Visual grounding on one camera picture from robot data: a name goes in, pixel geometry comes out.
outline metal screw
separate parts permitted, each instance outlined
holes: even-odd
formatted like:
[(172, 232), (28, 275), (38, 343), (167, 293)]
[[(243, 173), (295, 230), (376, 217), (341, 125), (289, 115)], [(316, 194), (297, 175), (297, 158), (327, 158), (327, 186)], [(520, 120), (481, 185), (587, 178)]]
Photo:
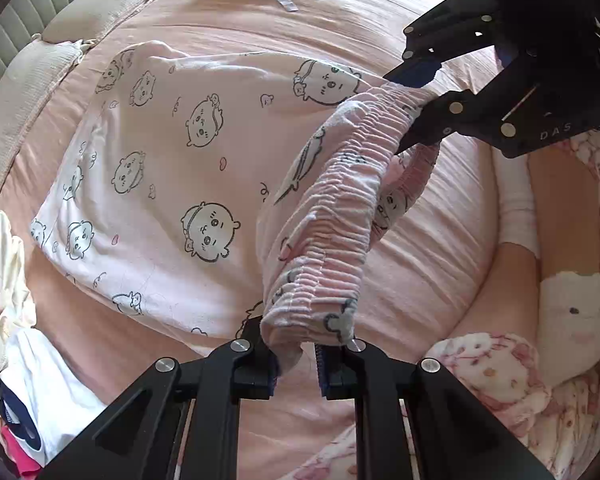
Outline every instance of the metal screw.
[(347, 348), (352, 352), (362, 352), (366, 348), (366, 343), (362, 339), (352, 339), (347, 343)]
[(234, 352), (246, 352), (251, 347), (246, 339), (234, 339), (231, 341), (231, 350)]
[(461, 114), (462, 110), (464, 110), (464, 107), (458, 101), (454, 101), (449, 105), (449, 111), (455, 115)]
[(514, 137), (516, 135), (516, 127), (511, 123), (504, 123), (500, 127), (500, 131), (505, 137)]
[(420, 366), (424, 371), (429, 372), (430, 374), (434, 374), (440, 370), (440, 363), (431, 357), (423, 359)]
[(176, 367), (176, 361), (170, 357), (163, 357), (155, 362), (155, 369), (159, 372), (171, 372)]

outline bed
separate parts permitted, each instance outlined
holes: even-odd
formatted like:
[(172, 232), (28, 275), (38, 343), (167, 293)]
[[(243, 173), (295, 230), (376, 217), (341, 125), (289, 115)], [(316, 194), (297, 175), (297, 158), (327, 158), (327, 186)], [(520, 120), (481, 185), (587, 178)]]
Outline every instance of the bed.
[[(167, 336), (114, 312), (58, 273), (29, 237), (29, 223), (111, 57), (130, 44), (158, 39), (191, 56), (272, 50), (382, 75), (400, 63), (404, 26), (442, 0), (292, 1), (298, 12), (286, 12), (275, 0), (144, 0), (93, 37), (57, 23), (42, 34), (48, 43), (93, 41), (81, 49), (79, 64), (72, 61), (49, 87), (39, 113), (20, 125), (22, 143), (0, 182), (0, 209), (26, 244), (37, 327), (103, 402), (111, 402), (157, 358), (186, 362), (230, 338), (177, 330)], [(475, 92), (495, 72), (494, 53), (485, 49), (446, 63), (437, 78), (447, 87)], [(490, 268), (497, 198), (489, 150), (457, 134), (446, 139), (421, 199), (369, 254), (356, 335), (392, 357), (414, 362), (445, 338)], [(249, 301), (240, 306), (252, 307)], [(271, 401), (243, 403), (241, 479), (288, 474), (354, 420), (350, 402), (320, 397), (313, 350), (304, 350), (301, 363), (278, 381)], [(590, 445), (581, 470), (599, 448), (600, 442)]]

